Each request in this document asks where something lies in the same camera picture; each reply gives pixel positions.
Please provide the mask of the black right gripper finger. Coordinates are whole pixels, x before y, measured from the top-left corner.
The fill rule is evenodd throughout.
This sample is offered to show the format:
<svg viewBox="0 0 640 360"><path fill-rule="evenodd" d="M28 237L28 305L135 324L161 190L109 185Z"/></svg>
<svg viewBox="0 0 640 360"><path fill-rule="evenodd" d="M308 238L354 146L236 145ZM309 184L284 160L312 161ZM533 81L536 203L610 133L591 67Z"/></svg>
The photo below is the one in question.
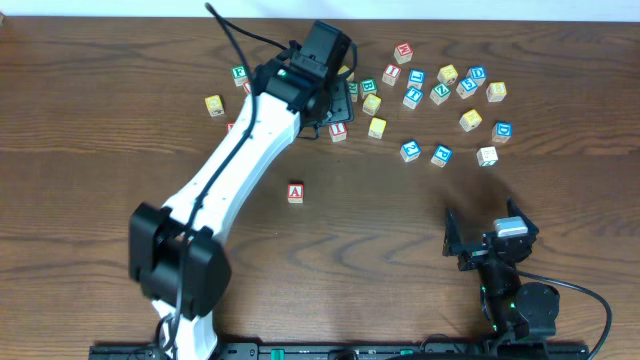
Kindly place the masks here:
<svg viewBox="0 0 640 360"><path fill-rule="evenodd" d="M515 200L512 197L509 197L506 203L507 213L509 217L519 217L521 219L525 218L525 215L521 211L521 209L517 206Z"/></svg>
<svg viewBox="0 0 640 360"><path fill-rule="evenodd" d="M453 212L447 208L445 212L445 236L442 255L457 256L463 249Z"/></svg>

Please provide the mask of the red i block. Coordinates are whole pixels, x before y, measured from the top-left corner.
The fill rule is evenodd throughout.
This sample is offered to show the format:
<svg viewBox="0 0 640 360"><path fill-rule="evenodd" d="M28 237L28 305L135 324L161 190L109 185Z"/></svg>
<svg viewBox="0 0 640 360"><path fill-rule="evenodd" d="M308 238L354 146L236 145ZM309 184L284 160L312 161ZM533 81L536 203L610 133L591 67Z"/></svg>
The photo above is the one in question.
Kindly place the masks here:
<svg viewBox="0 0 640 360"><path fill-rule="evenodd" d="M347 138L348 130L344 123L335 123L329 126L330 139L333 142L344 141Z"/></svg>
<svg viewBox="0 0 640 360"><path fill-rule="evenodd" d="M388 64L383 72L382 81L390 86L394 86L398 81L400 74L400 67L394 64Z"/></svg>

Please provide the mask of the blue 2 block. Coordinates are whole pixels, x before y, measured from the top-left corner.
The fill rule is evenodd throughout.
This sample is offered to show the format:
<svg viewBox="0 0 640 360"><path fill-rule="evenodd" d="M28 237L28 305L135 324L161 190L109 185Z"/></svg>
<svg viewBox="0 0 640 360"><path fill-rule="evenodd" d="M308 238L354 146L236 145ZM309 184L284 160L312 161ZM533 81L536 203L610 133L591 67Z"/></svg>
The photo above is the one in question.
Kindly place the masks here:
<svg viewBox="0 0 640 360"><path fill-rule="evenodd" d="M421 154L421 148L417 141L411 140L404 143L400 149L400 155L404 162L410 162L417 159Z"/></svg>

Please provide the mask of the red A block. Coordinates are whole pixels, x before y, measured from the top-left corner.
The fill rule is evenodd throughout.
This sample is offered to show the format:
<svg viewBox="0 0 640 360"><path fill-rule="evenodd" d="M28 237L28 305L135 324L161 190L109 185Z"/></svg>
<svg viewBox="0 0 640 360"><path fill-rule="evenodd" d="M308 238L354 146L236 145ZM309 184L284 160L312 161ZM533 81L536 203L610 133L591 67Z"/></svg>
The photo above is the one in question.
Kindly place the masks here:
<svg viewBox="0 0 640 360"><path fill-rule="evenodd" d="M289 184L287 200L289 203L301 204L304 202L304 185L303 184Z"/></svg>

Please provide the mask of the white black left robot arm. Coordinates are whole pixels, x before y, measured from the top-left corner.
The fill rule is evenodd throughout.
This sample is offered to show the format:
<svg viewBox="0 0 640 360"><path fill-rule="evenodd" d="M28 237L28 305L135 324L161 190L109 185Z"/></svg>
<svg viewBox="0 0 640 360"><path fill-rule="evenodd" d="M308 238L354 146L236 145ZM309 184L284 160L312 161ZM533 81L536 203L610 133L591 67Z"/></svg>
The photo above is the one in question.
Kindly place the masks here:
<svg viewBox="0 0 640 360"><path fill-rule="evenodd" d="M195 176L161 207L142 203L129 222L129 271L161 317L169 359L207 359L212 317L231 278L224 252L234 220L272 161L305 127L354 118L348 73L313 60L256 68L233 126Z"/></svg>

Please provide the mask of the yellow block below B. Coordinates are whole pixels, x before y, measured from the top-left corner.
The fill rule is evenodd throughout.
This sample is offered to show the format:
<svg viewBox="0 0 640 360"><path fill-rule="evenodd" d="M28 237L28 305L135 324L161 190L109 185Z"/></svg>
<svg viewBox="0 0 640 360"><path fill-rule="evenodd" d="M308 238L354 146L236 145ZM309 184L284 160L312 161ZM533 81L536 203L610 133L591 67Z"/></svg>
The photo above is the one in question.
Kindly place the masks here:
<svg viewBox="0 0 640 360"><path fill-rule="evenodd" d="M368 94L363 101L363 111L370 116L375 116L380 106L381 98L374 94Z"/></svg>

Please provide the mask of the blue T block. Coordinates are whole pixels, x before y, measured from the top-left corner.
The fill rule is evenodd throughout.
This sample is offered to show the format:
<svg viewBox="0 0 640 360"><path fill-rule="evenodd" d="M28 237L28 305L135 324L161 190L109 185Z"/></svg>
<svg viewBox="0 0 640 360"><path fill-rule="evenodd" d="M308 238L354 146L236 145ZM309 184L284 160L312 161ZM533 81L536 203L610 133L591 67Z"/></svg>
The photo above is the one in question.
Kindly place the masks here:
<svg viewBox="0 0 640 360"><path fill-rule="evenodd" d="M410 109L415 109L421 102L423 96L424 93L420 89L409 87L403 98L403 104Z"/></svg>

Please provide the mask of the blue D block lower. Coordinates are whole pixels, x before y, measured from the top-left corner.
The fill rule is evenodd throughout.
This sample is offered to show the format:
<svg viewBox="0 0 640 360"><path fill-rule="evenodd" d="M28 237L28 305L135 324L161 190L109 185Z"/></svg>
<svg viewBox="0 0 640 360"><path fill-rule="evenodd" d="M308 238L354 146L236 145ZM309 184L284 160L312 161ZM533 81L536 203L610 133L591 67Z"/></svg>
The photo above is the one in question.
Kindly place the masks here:
<svg viewBox="0 0 640 360"><path fill-rule="evenodd" d="M496 122L492 129L491 140L496 143L506 143L513 134L513 126L508 122Z"/></svg>

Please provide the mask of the blue P block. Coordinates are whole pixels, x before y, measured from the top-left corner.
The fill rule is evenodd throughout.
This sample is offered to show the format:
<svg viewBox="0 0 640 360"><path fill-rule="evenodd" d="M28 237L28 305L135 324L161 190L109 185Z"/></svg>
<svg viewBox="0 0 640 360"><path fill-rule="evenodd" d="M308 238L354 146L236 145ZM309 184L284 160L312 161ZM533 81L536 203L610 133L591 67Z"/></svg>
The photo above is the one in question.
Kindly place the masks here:
<svg viewBox="0 0 640 360"><path fill-rule="evenodd" d="M439 145L431 158L431 163L438 167L444 167L448 164L452 154L453 151L450 148Z"/></svg>

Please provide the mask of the blue L block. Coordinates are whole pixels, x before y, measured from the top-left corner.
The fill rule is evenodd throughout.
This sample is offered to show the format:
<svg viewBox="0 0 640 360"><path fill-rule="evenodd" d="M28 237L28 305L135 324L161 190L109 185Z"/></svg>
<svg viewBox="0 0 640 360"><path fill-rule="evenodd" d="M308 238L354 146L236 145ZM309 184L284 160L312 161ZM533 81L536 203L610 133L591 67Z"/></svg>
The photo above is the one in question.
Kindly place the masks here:
<svg viewBox="0 0 640 360"><path fill-rule="evenodd" d="M426 78L426 73L424 71L418 70L418 69L411 69L408 75L407 87L408 88L414 87L420 90L424 85L425 78Z"/></svg>

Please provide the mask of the green Z block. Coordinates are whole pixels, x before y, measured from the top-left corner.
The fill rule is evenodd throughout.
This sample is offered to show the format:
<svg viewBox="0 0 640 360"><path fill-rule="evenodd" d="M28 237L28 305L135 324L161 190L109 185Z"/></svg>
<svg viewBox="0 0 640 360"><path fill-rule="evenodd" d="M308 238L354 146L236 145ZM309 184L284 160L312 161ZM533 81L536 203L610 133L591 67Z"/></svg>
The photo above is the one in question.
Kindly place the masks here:
<svg viewBox="0 0 640 360"><path fill-rule="evenodd" d="M436 105L440 105L449 98L450 94L450 88L446 84L439 83L431 90L430 99Z"/></svg>

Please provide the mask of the yellow block upper right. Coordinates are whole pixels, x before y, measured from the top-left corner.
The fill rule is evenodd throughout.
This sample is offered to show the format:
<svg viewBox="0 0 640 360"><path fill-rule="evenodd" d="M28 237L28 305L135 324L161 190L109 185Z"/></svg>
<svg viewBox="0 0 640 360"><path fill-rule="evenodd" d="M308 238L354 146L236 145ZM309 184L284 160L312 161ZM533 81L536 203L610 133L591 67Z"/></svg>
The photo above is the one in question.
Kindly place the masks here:
<svg viewBox="0 0 640 360"><path fill-rule="evenodd" d="M437 74L438 81L447 86L454 84L457 78L458 72L453 64L442 67Z"/></svg>

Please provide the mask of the yellow block far right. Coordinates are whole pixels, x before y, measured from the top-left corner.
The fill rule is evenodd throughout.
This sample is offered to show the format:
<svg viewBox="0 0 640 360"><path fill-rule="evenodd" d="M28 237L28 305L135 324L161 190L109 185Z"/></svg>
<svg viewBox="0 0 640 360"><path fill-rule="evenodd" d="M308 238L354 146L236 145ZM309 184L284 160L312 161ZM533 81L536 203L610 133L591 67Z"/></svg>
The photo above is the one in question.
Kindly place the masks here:
<svg viewBox="0 0 640 360"><path fill-rule="evenodd" d="M508 94L504 82L491 82L486 89L487 100L490 103L502 101Z"/></svg>

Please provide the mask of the yellow block far left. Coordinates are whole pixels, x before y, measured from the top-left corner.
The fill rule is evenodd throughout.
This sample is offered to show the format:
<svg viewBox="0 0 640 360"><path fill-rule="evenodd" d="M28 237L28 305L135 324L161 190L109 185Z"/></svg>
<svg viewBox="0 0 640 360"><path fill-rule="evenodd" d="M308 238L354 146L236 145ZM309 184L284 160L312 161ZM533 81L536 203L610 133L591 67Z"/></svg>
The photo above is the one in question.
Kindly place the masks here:
<svg viewBox="0 0 640 360"><path fill-rule="evenodd" d="M216 117L224 113L224 105L219 95L209 96L205 98L204 101L211 117Z"/></svg>

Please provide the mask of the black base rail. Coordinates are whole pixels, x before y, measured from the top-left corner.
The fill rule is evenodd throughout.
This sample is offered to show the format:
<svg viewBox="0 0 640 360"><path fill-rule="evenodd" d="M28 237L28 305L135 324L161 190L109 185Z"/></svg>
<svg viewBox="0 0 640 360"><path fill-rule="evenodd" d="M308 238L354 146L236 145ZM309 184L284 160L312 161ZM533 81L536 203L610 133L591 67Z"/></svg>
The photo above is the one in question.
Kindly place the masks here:
<svg viewBox="0 0 640 360"><path fill-rule="evenodd" d="M221 344L212 359L218 360L383 360L383 359L587 359L584 345L508 345L495 354L481 345L436 339L424 345L259 345Z"/></svg>

